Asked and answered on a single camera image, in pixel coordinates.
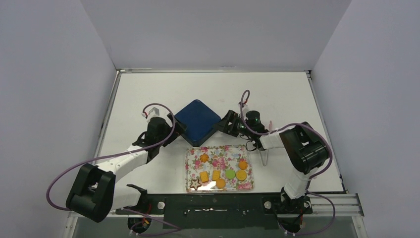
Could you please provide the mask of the dark blue square box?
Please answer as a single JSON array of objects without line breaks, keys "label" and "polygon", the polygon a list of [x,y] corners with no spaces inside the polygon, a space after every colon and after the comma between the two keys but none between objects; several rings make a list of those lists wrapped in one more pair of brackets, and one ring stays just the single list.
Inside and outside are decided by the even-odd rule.
[{"label": "dark blue square box", "polygon": [[193,147],[199,147],[204,144],[213,134],[217,132],[211,127],[192,127],[182,134],[182,137]]}]

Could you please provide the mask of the dark blue box lid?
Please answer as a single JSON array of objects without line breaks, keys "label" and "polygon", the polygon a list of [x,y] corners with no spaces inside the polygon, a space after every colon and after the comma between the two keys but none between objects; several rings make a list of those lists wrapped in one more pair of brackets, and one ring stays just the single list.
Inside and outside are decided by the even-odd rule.
[{"label": "dark blue box lid", "polygon": [[187,128],[213,127],[221,117],[202,101],[195,99],[175,114],[175,117]]}]

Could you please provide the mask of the pink cat paw tongs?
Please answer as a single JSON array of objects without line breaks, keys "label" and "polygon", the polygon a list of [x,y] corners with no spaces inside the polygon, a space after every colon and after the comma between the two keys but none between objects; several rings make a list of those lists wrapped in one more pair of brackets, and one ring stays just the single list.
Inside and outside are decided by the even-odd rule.
[{"label": "pink cat paw tongs", "polygon": [[280,138],[279,133],[275,130],[274,132],[271,132],[274,130],[273,123],[270,120],[268,125],[269,133],[268,135],[264,135],[260,138],[260,141],[262,143],[262,147],[266,152],[260,152],[262,165],[266,166],[268,162],[268,154],[270,149],[277,149],[277,148],[284,148],[284,144]]}]

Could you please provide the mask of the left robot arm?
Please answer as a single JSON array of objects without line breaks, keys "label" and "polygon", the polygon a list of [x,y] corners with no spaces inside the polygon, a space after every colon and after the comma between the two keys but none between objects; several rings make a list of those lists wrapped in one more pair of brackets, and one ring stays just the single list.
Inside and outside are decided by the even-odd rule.
[{"label": "left robot arm", "polygon": [[136,213],[150,208],[148,191],[134,184],[117,186],[117,182],[134,169],[146,165],[165,147],[187,130],[187,125],[168,115],[152,117],[147,130],[128,148],[127,154],[108,159],[98,165],[84,164],[78,171],[66,200],[66,208],[94,222],[101,222],[112,210],[131,208]]}]

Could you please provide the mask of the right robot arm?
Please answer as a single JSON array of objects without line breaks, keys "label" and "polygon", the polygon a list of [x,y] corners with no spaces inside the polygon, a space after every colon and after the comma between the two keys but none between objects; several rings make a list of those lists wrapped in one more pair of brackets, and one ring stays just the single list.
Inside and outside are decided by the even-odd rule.
[{"label": "right robot arm", "polygon": [[240,114],[229,110],[213,128],[234,137],[244,135],[259,151],[281,147],[286,150],[294,168],[282,189],[286,195],[280,198],[281,208],[286,212],[293,212],[300,206],[299,198],[306,194],[310,181],[317,176],[318,169],[332,157],[324,137],[306,121],[269,131],[261,122],[258,111],[248,111],[242,119]]}]

